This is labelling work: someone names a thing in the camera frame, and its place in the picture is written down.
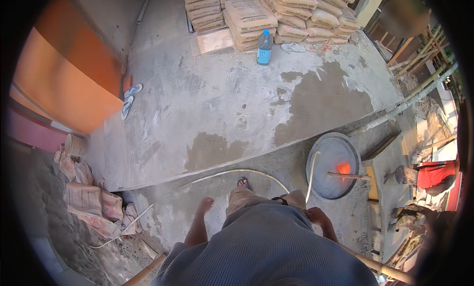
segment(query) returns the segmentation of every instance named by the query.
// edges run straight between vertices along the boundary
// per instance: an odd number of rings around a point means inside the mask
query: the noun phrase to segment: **white flip-flop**
[[[123,96],[124,96],[124,98],[128,98],[129,96],[132,96],[132,95],[138,93],[138,92],[141,91],[142,89],[143,89],[143,85],[141,85],[141,84],[134,85],[134,86],[130,87],[130,88],[128,89],[128,91],[126,91],[126,92],[123,94]]]
[[[293,43],[283,43],[281,45],[281,49],[283,49],[284,51],[289,51],[289,52],[292,52],[292,51],[306,52],[306,48],[304,48],[304,46],[298,45],[295,42],[293,42]]]
[[[127,118],[128,113],[130,112],[130,107],[132,106],[133,99],[134,99],[133,96],[129,96],[129,97],[128,97],[128,100],[127,100],[127,101],[123,104],[123,106],[122,106],[122,114],[121,114],[121,117],[122,117],[122,120],[123,120],[123,121],[125,120],[125,118]]]

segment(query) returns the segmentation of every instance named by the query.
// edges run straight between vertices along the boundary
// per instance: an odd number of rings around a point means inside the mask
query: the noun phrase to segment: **blue flip-flop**
[[[132,96],[132,95],[138,93],[138,92],[141,91],[142,89],[143,89],[143,85],[141,85],[141,84],[134,85],[134,86],[130,87],[130,88],[128,89],[128,91],[126,91],[126,92],[123,94],[123,96],[124,96],[124,98],[127,99],[128,97],[130,97],[130,96]]]
[[[122,114],[121,114],[123,121],[125,120],[125,118],[127,118],[128,113],[130,112],[130,107],[132,106],[133,99],[134,99],[133,96],[129,96],[128,100],[125,103],[123,103]]]
[[[238,184],[240,183],[240,181],[242,182],[242,185],[240,185],[240,187],[244,187],[244,188],[248,188],[250,189],[250,186],[248,186],[247,184],[244,183],[244,180],[247,180],[248,182],[248,179],[246,177],[240,177],[240,179],[237,181],[237,187],[238,187]]]

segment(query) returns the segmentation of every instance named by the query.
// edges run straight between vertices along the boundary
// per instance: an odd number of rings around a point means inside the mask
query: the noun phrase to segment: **brick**
[[[125,76],[123,79],[123,92],[128,91],[128,89],[132,86],[132,75]]]

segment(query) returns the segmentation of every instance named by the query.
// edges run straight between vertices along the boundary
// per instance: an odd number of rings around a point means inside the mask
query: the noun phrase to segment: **bottle label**
[[[271,52],[271,50],[258,49],[257,62],[260,64],[268,64]]]

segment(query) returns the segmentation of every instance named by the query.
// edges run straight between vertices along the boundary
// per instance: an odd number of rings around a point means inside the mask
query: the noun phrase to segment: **plastic bottle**
[[[272,52],[273,38],[270,32],[265,29],[258,37],[258,55],[257,63],[267,65],[270,61],[270,53]]]

